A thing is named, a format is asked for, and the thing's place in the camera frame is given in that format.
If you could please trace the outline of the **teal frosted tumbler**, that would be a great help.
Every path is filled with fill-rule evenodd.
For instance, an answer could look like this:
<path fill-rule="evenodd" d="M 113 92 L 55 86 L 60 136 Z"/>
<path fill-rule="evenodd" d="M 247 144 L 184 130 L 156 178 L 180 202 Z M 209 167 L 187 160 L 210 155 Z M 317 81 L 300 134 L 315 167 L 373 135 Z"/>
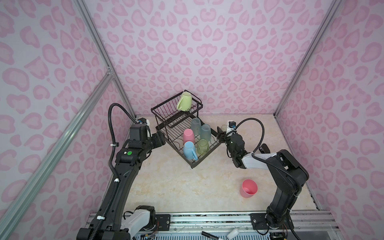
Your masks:
<path fill-rule="evenodd" d="M 202 127 L 202 124 L 201 124 L 201 120 L 199 118 L 193 118 L 191 120 L 191 129 L 192 129 L 195 136 L 198 136 L 200 134 L 201 127 Z"/>
<path fill-rule="evenodd" d="M 211 141 L 212 133 L 211 133 L 210 125 L 203 124 L 201 126 L 200 136 L 201 136 L 201 139 L 204 139 L 204 140 L 206 140 L 208 142 Z"/>

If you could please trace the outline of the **green transparent cup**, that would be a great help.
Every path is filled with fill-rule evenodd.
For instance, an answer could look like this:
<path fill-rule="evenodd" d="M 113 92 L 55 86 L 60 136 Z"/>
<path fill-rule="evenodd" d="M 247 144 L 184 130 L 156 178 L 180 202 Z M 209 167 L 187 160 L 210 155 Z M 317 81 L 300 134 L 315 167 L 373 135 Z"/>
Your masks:
<path fill-rule="evenodd" d="M 210 146 L 209 146 L 209 142 L 207 140 L 205 140 L 205 139 L 199 140 L 198 146 L 197 146 L 197 153 L 200 156 L 207 154 L 209 149 L 210 149 Z"/>

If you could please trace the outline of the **pink cup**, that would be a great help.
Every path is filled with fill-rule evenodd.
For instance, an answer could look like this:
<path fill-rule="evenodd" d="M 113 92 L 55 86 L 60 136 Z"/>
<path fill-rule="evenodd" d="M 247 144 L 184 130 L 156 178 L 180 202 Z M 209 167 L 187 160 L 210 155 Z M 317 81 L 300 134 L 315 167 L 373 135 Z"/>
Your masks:
<path fill-rule="evenodd" d="M 184 144 L 187 142 L 195 143 L 195 135 L 192 129 L 185 129 L 183 133 L 183 142 Z"/>
<path fill-rule="evenodd" d="M 246 179 L 242 182 L 240 188 L 240 195 L 243 198 L 251 198 L 258 192 L 258 185 L 256 182 L 250 179 Z"/>

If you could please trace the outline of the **blue mug white inside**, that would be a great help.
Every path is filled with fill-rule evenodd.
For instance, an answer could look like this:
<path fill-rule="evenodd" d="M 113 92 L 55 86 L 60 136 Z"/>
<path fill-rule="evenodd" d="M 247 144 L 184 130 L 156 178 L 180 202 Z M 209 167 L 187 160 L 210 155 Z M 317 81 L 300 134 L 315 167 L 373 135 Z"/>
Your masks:
<path fill-rule="evenodd" d="M 191 141 L 185 142 L 183 153 L 185 158 L 190 162 L 198 160 L 195 144 Z"/>

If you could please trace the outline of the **light green mug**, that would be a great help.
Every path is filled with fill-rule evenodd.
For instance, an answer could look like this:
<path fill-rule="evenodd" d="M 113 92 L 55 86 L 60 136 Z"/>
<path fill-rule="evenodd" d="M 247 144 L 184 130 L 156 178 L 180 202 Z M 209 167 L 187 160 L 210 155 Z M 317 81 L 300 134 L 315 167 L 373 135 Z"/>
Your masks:
<path fill-rule="evenodd" d="M 189 92 L 183 92 L 180 100 L 177 104 L 179 111 L 188 112 L 192 107 L 192 94 Z"/>

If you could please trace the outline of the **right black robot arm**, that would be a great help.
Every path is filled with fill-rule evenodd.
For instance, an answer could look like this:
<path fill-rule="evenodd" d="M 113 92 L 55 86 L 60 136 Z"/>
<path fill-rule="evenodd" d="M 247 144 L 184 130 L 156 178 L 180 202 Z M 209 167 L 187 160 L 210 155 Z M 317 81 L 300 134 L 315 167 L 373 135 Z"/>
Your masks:
<path fill-rule="evenodd" d="M 260 141 L 252 152 L 246 151 L 245 141 L 238 133 L 238 128 L 247 121 L 259 123 L 262 129 Z M 269 229 L 278 229 L 286 225 L 292 230 L 290 212 L 303 186 L 309 180 L 309 173 L 289 151 L 270 152 L 268 146 L 263 143 L 264 137 L 265 127 L 256 118 L 246 118 L 238 124 L 228 121 L 225 131 L 217 127 L 217 139 L 226 145 L 227 155 L 236 168 L 270 171 L 277 189 L 266 210 L 266 225 Z"/>

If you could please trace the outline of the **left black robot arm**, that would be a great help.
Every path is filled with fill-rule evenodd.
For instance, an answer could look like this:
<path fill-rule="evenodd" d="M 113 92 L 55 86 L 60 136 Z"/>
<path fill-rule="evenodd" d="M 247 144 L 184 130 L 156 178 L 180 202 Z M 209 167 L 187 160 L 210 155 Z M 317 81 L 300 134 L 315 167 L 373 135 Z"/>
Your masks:
<path fill-rule="evenodd" d="M 152 134 L 145 118 L 134 120 L 129 130 L 129 138 L 121 150 L 116 152 L 119 143 L 116 141 L 112 124 L 114 107 L 127 113 L 127 110 L 118 103 L 109 106 L 108 125 L 112 137 L 112 153 L 108 165 L 113 180 L 90 226 L 79 230 L 76 237 L 78 240 L 132 240 L 141 229 L 151 231 L 158 227 L 155 208 L 138 206 L 128 217 L 126 228 L 121 228 L 124 206 L 132 184 L 142 163 L 151 155 L 152 150 L 165 145 L 165 135 L 160 131 Z"/>

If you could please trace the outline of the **black stapler right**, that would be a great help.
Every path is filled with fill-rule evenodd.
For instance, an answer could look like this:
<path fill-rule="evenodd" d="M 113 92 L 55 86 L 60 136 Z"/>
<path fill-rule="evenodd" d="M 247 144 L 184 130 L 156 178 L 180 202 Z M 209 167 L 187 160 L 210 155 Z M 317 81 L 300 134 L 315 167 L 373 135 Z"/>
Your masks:
<path fill-rule="evenodd" d="M 259 147 L 259 151 L 260 153 L 262 154 L 270 154 L 271 151 L 269 149 L 269 147 L 267 146 L 267 144 L 262 144 L 260 147 Z"/>

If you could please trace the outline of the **white small bottle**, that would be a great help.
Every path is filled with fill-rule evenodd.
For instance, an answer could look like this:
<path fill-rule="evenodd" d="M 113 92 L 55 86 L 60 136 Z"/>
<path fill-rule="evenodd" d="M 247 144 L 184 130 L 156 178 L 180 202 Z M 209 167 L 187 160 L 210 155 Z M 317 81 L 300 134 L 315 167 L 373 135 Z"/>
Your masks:
<path fill-rule="evenodd" d="M 233 240 L 235 237 L 239 235 L 240 231 L 238 228 L 232 229 L 226 236 L 226 240 Z"/>

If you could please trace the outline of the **black marker pen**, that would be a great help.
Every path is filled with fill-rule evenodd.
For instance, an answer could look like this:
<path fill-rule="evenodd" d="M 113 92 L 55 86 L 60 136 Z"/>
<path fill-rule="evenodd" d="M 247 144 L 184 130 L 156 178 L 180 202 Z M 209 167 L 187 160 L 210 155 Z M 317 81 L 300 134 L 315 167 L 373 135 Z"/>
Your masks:
<path fill-rule="evenodd" d="M 207 233 L 207 232 L 204 232 L 204 231 L 202 231 L 202 236 L 204 236 L 210 240 L 220 240 L 221 239 L 218 236 L 214 236 L 214 235 Z"/>

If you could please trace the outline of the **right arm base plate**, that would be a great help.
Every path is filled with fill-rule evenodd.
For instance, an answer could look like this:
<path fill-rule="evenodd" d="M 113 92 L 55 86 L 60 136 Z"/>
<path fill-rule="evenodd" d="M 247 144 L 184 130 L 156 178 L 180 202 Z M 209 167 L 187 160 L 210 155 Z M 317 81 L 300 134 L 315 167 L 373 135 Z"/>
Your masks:
<path fill-rule="evenodd" d="M 253 213 L 250 214 L 251 224 L 253 230 L 261 231 L 272 231 L 272 230 L 283 230 L 283 229 L 295 229 L 293 220 L 289 214 L 286 214 L 280 222 L 273 222 L 271 218 L 267 217 L 266 213 Z"/>

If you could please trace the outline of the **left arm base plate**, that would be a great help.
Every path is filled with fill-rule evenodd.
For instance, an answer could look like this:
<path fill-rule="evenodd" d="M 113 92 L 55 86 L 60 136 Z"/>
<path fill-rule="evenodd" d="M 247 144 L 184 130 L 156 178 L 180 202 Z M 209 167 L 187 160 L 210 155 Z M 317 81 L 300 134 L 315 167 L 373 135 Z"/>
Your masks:
<path fill-rule="evenodd" d="M 165 232 L 170 230 L 171 215 L 170 214 L 156 214 L 155 223 L 150 231 Z"/>

